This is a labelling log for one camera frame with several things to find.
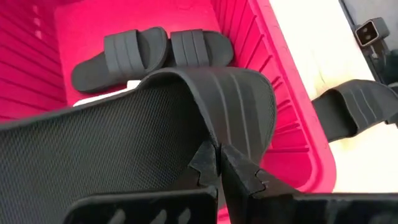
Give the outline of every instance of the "white table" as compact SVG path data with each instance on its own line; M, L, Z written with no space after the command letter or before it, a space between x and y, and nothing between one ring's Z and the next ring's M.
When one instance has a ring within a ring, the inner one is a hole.
M350 79L373 80L338 0L271 0L311 99ZM398 192L398 129L378 124L330 144L335 192Z

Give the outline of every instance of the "pink plastic crate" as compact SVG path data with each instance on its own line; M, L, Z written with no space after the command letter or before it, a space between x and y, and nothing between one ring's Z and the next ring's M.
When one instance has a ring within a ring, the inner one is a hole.
M73 89L74 66L102 51L105 35L154 26L227 35L234 65L260 71L276 93L277 127L261 166L301 191L333 190L333 156L268 0L0 0L0 121L92 96ZM219 221L228 221L226 209Z

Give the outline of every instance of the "sandal pair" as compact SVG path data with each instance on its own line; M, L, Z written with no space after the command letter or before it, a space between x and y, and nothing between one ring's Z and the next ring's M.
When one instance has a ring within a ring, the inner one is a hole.
M201 29L172 32L161 27L129 30L104 38L104 52L78 64L73 87L96 93L128 80L142 80L162 67L220 67L233 59L229 39Z

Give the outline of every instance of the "black slide sandal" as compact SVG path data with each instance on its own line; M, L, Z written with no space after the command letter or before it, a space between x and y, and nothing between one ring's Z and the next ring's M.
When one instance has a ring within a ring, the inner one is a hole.
M398 96L388 86L350 80L312 101L329 142L353 137L398 113Z
M73 69L72 85L80 92L95 93L128 80L141 80L163 66L168 44L161 27L106 36L104 52Z
M185 30L172 32L165 67L228 66L234 57L227 37L215 31Z
M61 223L79 198L163 189L205 141L232 144L258 164L275 118L260 73L164 68L135 90L4 124L0 223Z

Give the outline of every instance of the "black plastic piece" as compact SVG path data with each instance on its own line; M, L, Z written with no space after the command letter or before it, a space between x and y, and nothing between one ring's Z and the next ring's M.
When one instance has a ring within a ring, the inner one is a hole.
M221 167L232 224L398 223L398 194L303 194L233 146L222 148Z
M364 10L361 6L363 6L363 3L361 1L358 1L358 5L353 4L349 0L339 0L341 8L348 20L348 23L353 30L353 33L357 28L360 27L358 24L359 18L356 17L356 11L357 10ZM389 85L392 82L386 78L386 69L385 67L388 66L386 65L388 62L388 55L389 55L390 49L388 48L386 42L384 40L380 40L375 42L373 44L373 49L369 47L362 48L362 53L363 56L368 63L369 69L371 70L374 79L377 82L381 82L385 85Z
M168 190L93 195L75 202L64 224L216 223L216 150L204 142Z
M95 195L77 201L64 224L215 223L217 189L202 187L133 194Z
M381 75L385 85L394 86L393 90L398 93L396 83L398 83L398 50L391 50L385 54L385 58L380 62Z
M381 17L368 20L357 28L354 33L361 47L369 47L390 35L390 31Z

